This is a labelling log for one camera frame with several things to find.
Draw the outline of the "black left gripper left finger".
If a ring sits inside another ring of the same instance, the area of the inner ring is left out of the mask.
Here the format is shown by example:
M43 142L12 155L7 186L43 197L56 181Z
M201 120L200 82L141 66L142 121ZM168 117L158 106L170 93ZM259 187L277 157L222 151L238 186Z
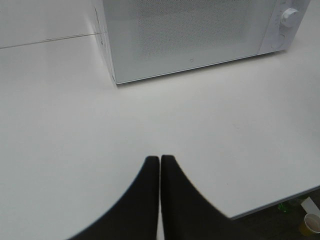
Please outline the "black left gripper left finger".
M148 156L121 198L72 240L155 240L159 219L160 160Z

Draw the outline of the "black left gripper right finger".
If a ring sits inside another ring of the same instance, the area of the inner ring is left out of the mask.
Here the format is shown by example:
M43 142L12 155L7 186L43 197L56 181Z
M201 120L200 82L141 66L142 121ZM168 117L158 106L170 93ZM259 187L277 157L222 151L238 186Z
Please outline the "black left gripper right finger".
M166 240L258 240L211 205L172 155L161 157L161 214Z

